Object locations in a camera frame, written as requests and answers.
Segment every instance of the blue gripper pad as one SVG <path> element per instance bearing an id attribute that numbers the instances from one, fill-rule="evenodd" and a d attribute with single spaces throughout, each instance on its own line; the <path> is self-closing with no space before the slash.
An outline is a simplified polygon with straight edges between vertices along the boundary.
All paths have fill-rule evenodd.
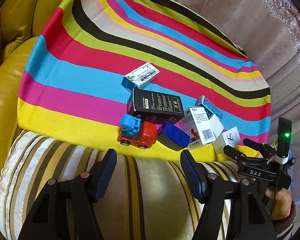
<path id="1" fill-rule="evenodd" d="M 182 151 L 180 155 L 180 163 L 193 197 L 200 202 L 203 199 L 202 183 L 185 151 Z"/>
<path id="2" fill-rule="evenodd" d="M 110 179 L 112 177 L 115 166 L 117 165 L 117 152 L 114 149 L 109 149 L 102 160 L 102 172 L 97 180 L 97 191 L 95 193 L 96 202 L 104 197 Z"/>

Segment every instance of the sleeve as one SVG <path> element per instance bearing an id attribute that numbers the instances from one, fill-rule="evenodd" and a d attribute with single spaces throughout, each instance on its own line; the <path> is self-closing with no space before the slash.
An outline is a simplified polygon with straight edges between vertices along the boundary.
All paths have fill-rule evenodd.
<path id="1" fill-rule="evenodd" d="M 296 205 L 292 201 L 290 215 L 285 219 L 273 220 L 274 229 L 278 240 L 288 240 L 292 237 L 292 229 L 296 217 Z"/>

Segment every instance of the lace trim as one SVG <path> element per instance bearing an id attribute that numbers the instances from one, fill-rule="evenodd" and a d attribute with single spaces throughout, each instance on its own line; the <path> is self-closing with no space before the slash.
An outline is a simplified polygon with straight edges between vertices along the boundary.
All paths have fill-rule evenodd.
<path id="1" fill-rule="evenodd" d="M 265 0 L 270 16 L 287 26 L 300 66 L 300 13 L 291 0 Z"/>

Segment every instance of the sofa armrest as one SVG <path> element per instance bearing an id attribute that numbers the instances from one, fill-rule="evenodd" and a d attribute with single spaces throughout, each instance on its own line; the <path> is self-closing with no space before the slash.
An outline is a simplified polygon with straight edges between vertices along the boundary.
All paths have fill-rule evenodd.
<path id="1" fill-rule="evenodd" d="M 18 90 L 36 40 L 37 37 L 34 37 L 24 42 L 0 66 L 0 175 L 18 127 Z"/>

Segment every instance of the toy truck wheel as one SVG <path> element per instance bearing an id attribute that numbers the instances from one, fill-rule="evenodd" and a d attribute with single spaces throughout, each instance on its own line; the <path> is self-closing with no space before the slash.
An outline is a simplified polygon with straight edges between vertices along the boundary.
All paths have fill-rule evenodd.
<path id="1" fill-rule="evenodd" d="M 128 141 L 120 141 L 120 143 L 124 146 L 129 146 L 130 143 Z"/>
<path id="2" fill-rule="evenodd" d="M 145 145 L 138 145 L 137 147 L 140 148 L 140 149 L 147 149 L 147 148 L 148 148 L 148 147 L 145 146 Z"/>

